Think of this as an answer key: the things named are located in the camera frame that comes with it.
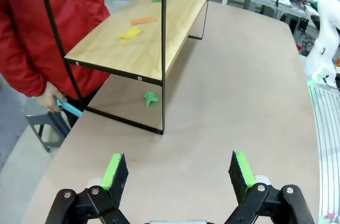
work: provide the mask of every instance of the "bolt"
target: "bolt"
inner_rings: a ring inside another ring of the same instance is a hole
[[[263,185],[259,185],[259,186],[257,187],[257,190],[262,192],[262,191],[265,191],[266,188],[265,188]]]
[[[99,189],[94,188],[94,189],[92,190],[92,194],[93,194],[93,195],[97,195],[98,193],[99,193]]]
[[[64,197],[68,199],[71,196],[71,192],[67,191],[64,193]]]
[[[293,188],[290,188],[290,187],[287,188],[287,193],[288,193],[288,194],[292,194],[293,192],[294,192]]]

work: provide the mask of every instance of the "shelf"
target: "shelf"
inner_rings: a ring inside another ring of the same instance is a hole
[[[206,1],[167,0],[166,75]],[[79,62],[102,71],[120,71],[162,80],[161,5],[161,2],[151,0],[133,0],[92,30],[65,58],[71,63]],[[131,20],[150,16],[154,17],[154,23],[138,25],[141,33],[135,38],[119,38],[133,27]]]

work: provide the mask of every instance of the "blue object in hand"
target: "blue object in hand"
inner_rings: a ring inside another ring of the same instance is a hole
[[[73,105],[70,105],[67,102],[61,102],[59,99],[57,99],[57,105],[61,106],[63,109],[69,111],[70,113],[76,115],[77,117],[80,117],[82,115],[82,111],[76,109]]]

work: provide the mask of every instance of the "gray stool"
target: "gray stool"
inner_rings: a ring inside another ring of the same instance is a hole
[[[51,113],[47,109],[38,105],[33,98],[28,98],[25,103],[24,114],[34,133],[47,152],[50,152],[51,147],[60,147],[70,132],[69,126],[64,121],[61,113]],[[40,125],[37,132],[35,125]],[[44,125],[50,125],[52,129],[59,135],[59,142],[44,142],[41,138]]]

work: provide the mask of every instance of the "orange object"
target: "orange object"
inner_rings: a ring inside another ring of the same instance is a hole
[[[147,18],[141,18],[141,19],[135,19],[131,21],[131,25],[138,25],[138,24],[147,24],[147,23],[153,23],[154,18],[153,17],[147,17]]]

